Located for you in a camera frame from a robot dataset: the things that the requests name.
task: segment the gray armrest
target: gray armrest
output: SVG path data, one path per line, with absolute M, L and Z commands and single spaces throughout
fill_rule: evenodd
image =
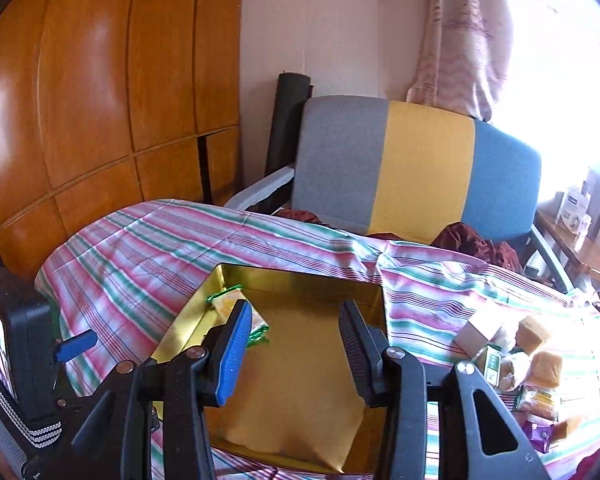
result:
M 536 228 L 535 225 L 531 226 L 531 232 L 529 234 L 531 236 L 531 243 L 536 246 L 536 249 L 546 263 L 546 266 L 551 271 L 557 289 L 563 293 L 573 290 L 573 284 L 567 276 L 564 268 L 561 266 L 560 260 L 558 260 L 558 257 L 554 254 L 551 247 L 549 247 L 549 244 L 540 234 L 540 231 L 538 231 L 538 228 Z
M 249 186 L 247 189 L 243 189 L 240 193 L 232 196 L 227 203 L 224 204 L 224 207 L 244 211 L 249 206 L 257 204 L 269 197 L 271 193 L 279 187 L 284 186 L 287 182 L 291 182 L 294 174 L 294 168 L 285 166 L 281 170 L 271 173 L 262 180 Z

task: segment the wooden wall panel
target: wooden wall panel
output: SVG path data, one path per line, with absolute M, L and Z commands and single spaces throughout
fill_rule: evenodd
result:
M 49 198 L 0 229 L 0 256 L 11 272 L 32 282 L 45 260 L 67 238 L 56 201 Z
M 224 205 L 237 191 L 240 129 L 231 128 L 205 137 L 211 197 Z
M 0 16 L 0 222 L 49 190 L 36 95 L 48 1 L 12 0 Z
M 40 55 L 42 143 L 53 187 L 131 153 L 131 0 L 51 0 Z
M 125 160 L 81 180 L 56 195 L 58 211 L 69 235 L 128 205 L 142 202 L 133 160 Z
M 145 200 L 179 198 L 202 202 L 198 140 L 185 139 L 138 155 Z
M 238 124 L 240 1 L 197 3 L 193 74 L 198 132 Z
M 193 19 L 196 0 L 133 0 L 129 111 L 142 150 L 195 133 Z

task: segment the bolt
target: bolt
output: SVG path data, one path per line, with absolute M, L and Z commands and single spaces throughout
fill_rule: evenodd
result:
M 391 359 L 402 359 L 407 353 L 402 348 L 397 346 L 389 346 L 389 348 L 387 348 L 384 352 Z
M 134 364 L 131 361 L 122 361 L 118 363 L 116 366 L 116 371 L 119 374 L 128 374 L 131 370 L 134 369 Z
M 202 346 L 192 346 L 187 348 L 186 354 L 190 359 L 201 359 L 205 356 L 206 350 Z
M 460 361 L 456 368 L 461 374 L 471 375 L 475 372 L 475 366 L 472 363 L 468 363 L 467 361 Z

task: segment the white box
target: white box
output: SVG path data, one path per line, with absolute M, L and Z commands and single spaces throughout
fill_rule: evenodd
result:
M 500 310 L 488 301 L 468 319 L 454 338 L 456 344 L 472 359 L 502 325 Z

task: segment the table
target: table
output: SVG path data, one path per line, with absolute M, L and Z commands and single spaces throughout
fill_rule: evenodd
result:
M 577 236 L 566 227 L 556 225 L 553 218 L 541 211 L 536 212 L 536 225 L 541 233 L 548 232 L 567 255 L 569 263 L 565 270 L 572 281 L 579 274 L 588 274 L 600 282 L 600 247 L 595 241 L 586 237 L 582 246 L 577 248 Z
M 220 262 L 378 283 L 391 345 L 423 362 L 450 365 L 466 358 L 454 335 L 487 301 L 503 319 L 542 316 L 560 335 L 550 349 L 564 356 L 562 408 L 587 417 L 542 462 L 552 478 L 567 478 L 600 447 L 600 314 L 579 306 L 575 292 L 564 296 L 451 251 L 177 200 L 141 203 L 94 222 L 57 248 L 38 273 L 36 287 L 60 309 L 62 336 L 93 328 L 100 338 L 68 365 L 77 393 L 93 392 L 117 362 L 151 355 Z M 503 400 L 512 406 L 512 395 Z M 436 478 L 435 406 L 428 420 L 426 478 Z M 218 450 L 214 462 L 221 478 L 308 478 Z M 161 430 L 152 437 L 152 473 L 164 478 Z

